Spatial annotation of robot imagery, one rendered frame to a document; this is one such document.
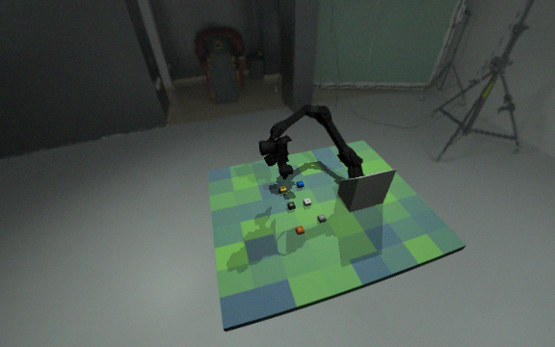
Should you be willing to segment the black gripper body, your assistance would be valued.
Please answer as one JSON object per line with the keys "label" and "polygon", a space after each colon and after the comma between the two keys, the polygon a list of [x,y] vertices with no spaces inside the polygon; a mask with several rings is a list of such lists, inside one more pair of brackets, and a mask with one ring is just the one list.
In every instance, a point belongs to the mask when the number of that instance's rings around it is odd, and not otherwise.
{"label": "black gripper body", "polygon": [[287,165],[286,163],[286,162],[289,162],[287,158],[287,155],[289,155],[289,152],[286,151],[283,153],[279,153],[275,151],[275,153],[277,153],[277,157],[279,157],[279,160],[280,160],[280,163],[278,162],[277,163],[282,165],[281,167],[278,168],[280,175],[284,176],[284,175],[292,174],[293,173],[292,167],[290,165]]}

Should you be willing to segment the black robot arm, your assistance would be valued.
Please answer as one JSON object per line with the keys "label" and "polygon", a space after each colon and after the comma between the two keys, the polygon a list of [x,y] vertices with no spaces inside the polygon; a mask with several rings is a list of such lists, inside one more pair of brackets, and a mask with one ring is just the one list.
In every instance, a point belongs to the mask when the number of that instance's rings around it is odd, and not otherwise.
{"label": "black robot arm", "polygon": [[[270,167],[274,166],[276,162],[280,163],[279,157],[277,157],[277,153],[275,153],[275,151],[279,153],[286,152],[287,142],[292,141],[291,138],[287,135],[285,135],[284,137],[280,136],[290,125],[292,125],[304,115],[315,118],[326,127],[338,149],[337,156],[339,157],[339,161],[348,168],[348,177],[355,178],[364,176],[365,174],[363,174],[361,166],[361,164],[363,163],[363,159],[359,157],[351,147],[346,145],[337,128],[335,128],[331,121],[330,110],[327,106],[305,105],[301,110],[299,110],[297,113],[295,112],[286,120],[281,120],[275,123],[270,130],[270,138],[268,140],[258,142],[261,155],[263,156],[269,154],[264,157],[267,165]],[[275,138],[278,139],[275,140]]]}

